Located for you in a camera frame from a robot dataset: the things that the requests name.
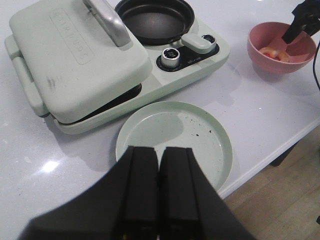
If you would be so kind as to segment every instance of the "appliance side handle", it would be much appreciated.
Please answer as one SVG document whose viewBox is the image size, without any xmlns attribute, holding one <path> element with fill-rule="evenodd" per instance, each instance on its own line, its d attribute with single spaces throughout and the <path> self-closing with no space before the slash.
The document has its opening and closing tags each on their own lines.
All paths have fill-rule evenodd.
<svg viewBox="0 0 320 240">
<path fill-rule="evenodd" d="M 83 0 L 83 3 L 92 12 L 115 45 L 122 47 L 131 41 L 125 24 L 106 0 Z"/>
</svg>

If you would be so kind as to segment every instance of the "sandwich maker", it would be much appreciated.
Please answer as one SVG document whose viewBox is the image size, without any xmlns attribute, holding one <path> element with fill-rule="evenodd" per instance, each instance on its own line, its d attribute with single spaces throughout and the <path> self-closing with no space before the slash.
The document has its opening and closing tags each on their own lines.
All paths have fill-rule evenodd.
<svg viewBox="0 0 320 240">
<path fill-rule="evenodd" d="M 10 19 L 5 46 L 35 114 L 50 115 L 61 131 L 79 134 L 226 62 L 227 42 L 192 20 L 178 38 L 142 44 L 105 0 L 40 0 Z"/>
</svg>

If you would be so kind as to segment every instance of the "white countertop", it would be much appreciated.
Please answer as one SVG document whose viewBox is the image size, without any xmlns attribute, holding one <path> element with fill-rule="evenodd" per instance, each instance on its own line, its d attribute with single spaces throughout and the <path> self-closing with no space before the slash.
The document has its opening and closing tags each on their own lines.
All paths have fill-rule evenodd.
<svg viewBox="0 0 320 240">
<path fill-rule="evenodd" d="M 16 239 L 28 221 L 99 180 L 116 162 L 116 140 L 129 114 L 89 132 L 66 135 L 29 106 L 5 46 L 10 17 L 36 0 L 4 0 L 0 7 L 0 239 Z M 117 0 L 110 0 L 116 5 Z M 291 74 L 255 68 L 249 30 L 262 22 L 291 23 L 302 0 L 189 0 L 195 15 L 231 46 L 226 64 L 162 100 L 211 113 L 233 147 L 226 197 L 320 124 L 320 92 L 312 63 Z M 319 40 L 319 33 L 313 39 Z"/>
</svg>

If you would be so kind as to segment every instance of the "green plate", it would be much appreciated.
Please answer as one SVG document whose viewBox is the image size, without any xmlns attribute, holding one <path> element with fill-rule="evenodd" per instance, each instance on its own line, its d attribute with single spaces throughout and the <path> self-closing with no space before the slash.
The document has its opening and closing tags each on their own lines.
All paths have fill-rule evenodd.
<svg viewBox="0 0 320 240">
<path fill-rule="evenodd" d="M 232 147 L 222 125 L 205 110 L 185 102 L 161 101 L 136 111 L 118 135 L 117 160 L 128 146 L 153 147 L 159 161 L 166 147 L 192 148 L 216 190 L 232 167 Z"/>
</svg>

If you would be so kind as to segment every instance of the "wooden floor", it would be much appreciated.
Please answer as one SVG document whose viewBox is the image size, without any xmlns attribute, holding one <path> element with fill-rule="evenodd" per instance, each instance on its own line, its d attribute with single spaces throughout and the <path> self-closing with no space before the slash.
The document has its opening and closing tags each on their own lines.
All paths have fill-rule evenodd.
<svg viewBox="0 0 320 240">
<path fill-rule="evenodd" d="M 320 240 L 320 127 L 225 201 L 258 240 Z"/>
</svg>

